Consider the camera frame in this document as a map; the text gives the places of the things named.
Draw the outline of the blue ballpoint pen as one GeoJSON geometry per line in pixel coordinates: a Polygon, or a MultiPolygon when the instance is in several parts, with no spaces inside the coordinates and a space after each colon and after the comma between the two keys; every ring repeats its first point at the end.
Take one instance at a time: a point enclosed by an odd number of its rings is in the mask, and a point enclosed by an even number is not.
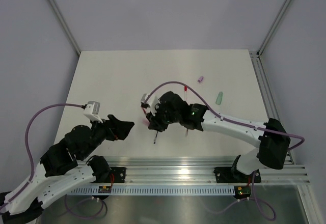
{"type": "Polygon", "coordinates": [[[156,144],[156,142],[157,142],[157,137],[158,137],[158,134],[159,134],[159,132],[157,131],[157,132],[156,132],[156,135],[155,135],[155,137],[154,137],[154,140],[153,140],[153,144],[156,144]]]}

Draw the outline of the red marker pen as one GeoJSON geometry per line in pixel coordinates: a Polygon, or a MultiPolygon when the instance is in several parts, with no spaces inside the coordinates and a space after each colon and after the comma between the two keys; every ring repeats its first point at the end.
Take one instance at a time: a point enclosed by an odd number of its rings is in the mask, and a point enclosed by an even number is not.
{"type": "Polygon", "coordinates": [[[185,101],[187,100],[187,90],[188,90],[188,87],[184,86],[184,100],[185,101]]]}

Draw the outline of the green highlighter pen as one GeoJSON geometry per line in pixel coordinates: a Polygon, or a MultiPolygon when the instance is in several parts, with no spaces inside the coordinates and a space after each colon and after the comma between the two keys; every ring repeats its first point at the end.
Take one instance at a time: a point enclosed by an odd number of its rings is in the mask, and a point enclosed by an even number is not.
{"type": "Polygon", "coordinates": [[[218,93],[217,98],[216,98],[216,101],[215,101],[216,105],[221,105],[222,100],[223,100],[223,95],[224,95],[223,92],[219,92],[218,93]]]}

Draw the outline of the pink highlighter pen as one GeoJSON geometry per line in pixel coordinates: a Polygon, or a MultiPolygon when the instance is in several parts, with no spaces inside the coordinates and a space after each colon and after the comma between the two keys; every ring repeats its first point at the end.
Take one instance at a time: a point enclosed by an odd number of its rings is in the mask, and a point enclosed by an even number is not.
{"type": "Polygon", "coordinates": [[[146,126],[149,125],[149,121],[148,121],[147,119],[142,119],[142,123],[143,123],[144,125],[146,125],[146,126]]]}

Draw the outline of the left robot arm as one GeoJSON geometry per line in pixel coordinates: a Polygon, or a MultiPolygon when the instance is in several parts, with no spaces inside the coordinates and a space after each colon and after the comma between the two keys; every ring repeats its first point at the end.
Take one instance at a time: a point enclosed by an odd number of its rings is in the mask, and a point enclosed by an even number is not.
{"type": "Polygon", "coordinates": [[[38,218],[57,199],[92,182],[105,182],[111,168],[103,156],[92,152],[104,141],[125,140],[134,122],[113,115],[92,126],[77,125],[40,158],[24,190],[1,193],[3,223],[28,223],[38,218]]]}

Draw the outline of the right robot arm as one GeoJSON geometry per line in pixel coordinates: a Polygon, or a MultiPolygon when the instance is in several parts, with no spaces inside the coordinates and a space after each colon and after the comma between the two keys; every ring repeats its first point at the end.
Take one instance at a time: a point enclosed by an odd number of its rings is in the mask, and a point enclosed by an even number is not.
{"type": "Polygon", "coordinates": [[[144,95],[141,107],[146,112],[150,130],[163,132],[170,124],[178,123],[188,130],[217,132],[252,145],[253,150],[236,156],[225,174],[227,181],[245,181],[254,171],[264,167],[274,170],[284,167],[290,138],[276,119],[266,123],[229,119],[213,113],[207,105],[188,104],[173,92],[161,97],[144,95]]]}

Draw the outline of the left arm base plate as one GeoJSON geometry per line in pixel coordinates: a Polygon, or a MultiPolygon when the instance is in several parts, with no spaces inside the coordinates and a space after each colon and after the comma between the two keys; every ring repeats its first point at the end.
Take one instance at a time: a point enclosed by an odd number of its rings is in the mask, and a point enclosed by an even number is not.
{"type": "Polygon", "coordinates": [[[109,175],[103,180],[95,180],[93,183],[125,183],[126,167],[111,167],[109,175]]]}

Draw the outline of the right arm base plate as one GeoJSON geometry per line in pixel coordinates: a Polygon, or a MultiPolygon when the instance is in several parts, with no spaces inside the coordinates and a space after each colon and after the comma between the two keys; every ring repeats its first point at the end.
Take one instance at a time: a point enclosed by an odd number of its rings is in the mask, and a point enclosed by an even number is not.
{"type": "Polygon", "coordinates": [[[260,172],[252,172],[250,175],[245,175],[230,166],[219,166],[213,170],[216,183],[249,183],[255,177],[254,183],[261,183],[260,172]]]}

